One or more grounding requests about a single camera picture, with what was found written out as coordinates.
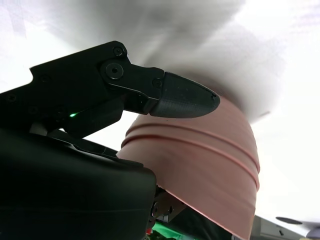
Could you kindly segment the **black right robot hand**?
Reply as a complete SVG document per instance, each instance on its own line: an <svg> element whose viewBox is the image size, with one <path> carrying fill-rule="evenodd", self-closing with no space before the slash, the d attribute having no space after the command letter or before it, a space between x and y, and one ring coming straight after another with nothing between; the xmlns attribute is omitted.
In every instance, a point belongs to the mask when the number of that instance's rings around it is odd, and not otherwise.
<svg viewBox="0 0 320 240"><path fill-rule="evenodd" d="M207 115L211 89L130 62L112 41L31 68L32 82L0 95L0 237L141 240L185 204L141 163L86 140L124 111L175 119Z"/></svg>

